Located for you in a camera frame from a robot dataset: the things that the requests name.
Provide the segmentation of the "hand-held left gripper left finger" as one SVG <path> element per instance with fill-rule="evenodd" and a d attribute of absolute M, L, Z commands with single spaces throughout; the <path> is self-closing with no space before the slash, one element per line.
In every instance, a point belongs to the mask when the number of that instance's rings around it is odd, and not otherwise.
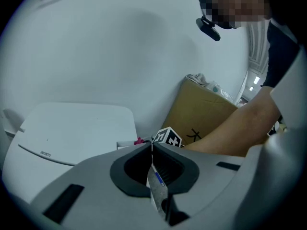
<path fill-rule="evenodd" d="M 165 230 L 151 203 L 151 145 L 86 159 L 47 185 L 33 207 L 67 230 Z"/>

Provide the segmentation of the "beige cloth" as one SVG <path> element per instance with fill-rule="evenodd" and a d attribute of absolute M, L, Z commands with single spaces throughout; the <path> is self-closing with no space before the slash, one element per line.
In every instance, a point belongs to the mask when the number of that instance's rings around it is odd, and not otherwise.
<path fill-rule="evenodd" d="M 210 84 L 210 82 L 206 80 L 205 76 L 202 73 L 188 74 L 185 76 L 185 78 L 202 87 L 206 87 Z"/>

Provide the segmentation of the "large cardboard box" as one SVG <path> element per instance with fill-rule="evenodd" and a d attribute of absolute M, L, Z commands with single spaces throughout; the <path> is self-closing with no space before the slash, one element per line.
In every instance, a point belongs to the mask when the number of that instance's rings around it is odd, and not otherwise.
<path fill-rule="evenodd" d="M 171 127 L 185 146 L 210 134 L 235 110 L 237 107 L 226 98 L 186 79 L 162 127 Z"/>

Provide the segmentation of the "bagged white brush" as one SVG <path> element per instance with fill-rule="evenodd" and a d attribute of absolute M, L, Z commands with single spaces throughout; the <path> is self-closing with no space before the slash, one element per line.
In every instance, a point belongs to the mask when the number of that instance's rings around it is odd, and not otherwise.
<path fill-rule="evenodd" d="M 226 91 L 224 91 L 222 88 L 220 88 L 219 90 L 219 94 L 225 98 L 226 100 L 228 100 L 229 102 L 231 102 L 232 104 L 234 105 L 237 105 L 236 104 L 236 100 L 233 96 L 231 96 L 230 94 L 228 94 Z"/>

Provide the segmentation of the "person's right forearm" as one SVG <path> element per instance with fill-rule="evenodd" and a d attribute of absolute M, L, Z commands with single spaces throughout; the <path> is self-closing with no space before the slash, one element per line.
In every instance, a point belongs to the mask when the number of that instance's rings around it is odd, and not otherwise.
<path fill-rule="evenodd" d="M 271 97 L 273 88 L 264 86 L 246 105 L 235 110 L 204 138 L 185 147 L 197 152 L 244 156 L 261 144 L 281 113 Z"/>

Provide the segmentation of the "person's dark shirt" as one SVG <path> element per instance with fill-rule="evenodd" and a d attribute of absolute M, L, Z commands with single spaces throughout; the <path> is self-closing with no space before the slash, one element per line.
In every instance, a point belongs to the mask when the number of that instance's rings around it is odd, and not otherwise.
<path fill-rule="evenodd" d="M 268 70 L 262 86 L 276 87 L 295 60 L 300 45 L 287 25 L 271 19 L 267 30 L 270 44 L 268 50 Z"/>

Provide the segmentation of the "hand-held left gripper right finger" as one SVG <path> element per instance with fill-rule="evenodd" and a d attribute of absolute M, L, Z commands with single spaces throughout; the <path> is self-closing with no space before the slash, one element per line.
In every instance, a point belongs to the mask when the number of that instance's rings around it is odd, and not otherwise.
<path fill-rule="evenodd" d="M 226 190 L 243 158 L 198 153 L 155 143 L 153 167 L 158 172 L 165 197 L 159 203 L 164 216 L 157 213 L 152 230 L 235 230 L 235 205 L 225 197 Z"/>

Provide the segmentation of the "white packet round label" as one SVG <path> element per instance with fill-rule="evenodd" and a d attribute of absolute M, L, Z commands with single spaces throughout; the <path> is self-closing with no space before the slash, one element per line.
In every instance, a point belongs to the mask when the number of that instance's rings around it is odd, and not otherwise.
<path fill-rule="evenodd" d="M 211 82 L 207 85 L 206 88 L 209 89 L 210 91 L 214 92 L 214 93 L 219 93 L 219 91 L 220 91 L 219 85 L 218 85 L 216 82 L 214 82 L 214 81 L 211 81 Z"/>

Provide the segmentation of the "blue-handled black toilet brush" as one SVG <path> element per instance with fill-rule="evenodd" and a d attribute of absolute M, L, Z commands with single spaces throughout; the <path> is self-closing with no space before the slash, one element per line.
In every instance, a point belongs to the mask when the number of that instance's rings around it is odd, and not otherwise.
<path fill-rule="evenodd" d="M 161 184 L 161 186 L 164 187 L 164 186 L 165 186 L 165 183 L 164 183 L 164 181 L 162 180 L 162 178 L 161 178 L 161 176 L 159 175 L 159 173 L 158 173 L 158 172 L 155 172 L 155 175 L 156 175 L 156 177 L 157 177 L 159 183 Z"/>

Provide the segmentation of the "white flat-lid smart toilet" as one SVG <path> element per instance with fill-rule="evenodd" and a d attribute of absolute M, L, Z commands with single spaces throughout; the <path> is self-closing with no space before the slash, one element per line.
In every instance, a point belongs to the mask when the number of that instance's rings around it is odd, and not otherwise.
<path fill-rule="evenodd" d="M 2 171 L 6 189 L 30 203 L 81 161 L 133 145 L 133 114 L 122 106 L 43 103 L 14 136 Z"/>

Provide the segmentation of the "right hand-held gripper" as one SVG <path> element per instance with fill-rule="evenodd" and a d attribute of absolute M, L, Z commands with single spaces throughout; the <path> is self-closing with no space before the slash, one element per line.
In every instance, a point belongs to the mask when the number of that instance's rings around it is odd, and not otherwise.
<path fill-rule="evenodd" d="M 168 145 L 181 147 L 182 138 L 171 128 L 160 129 L 155 137 L 153 143 L 165 143 Z"/>

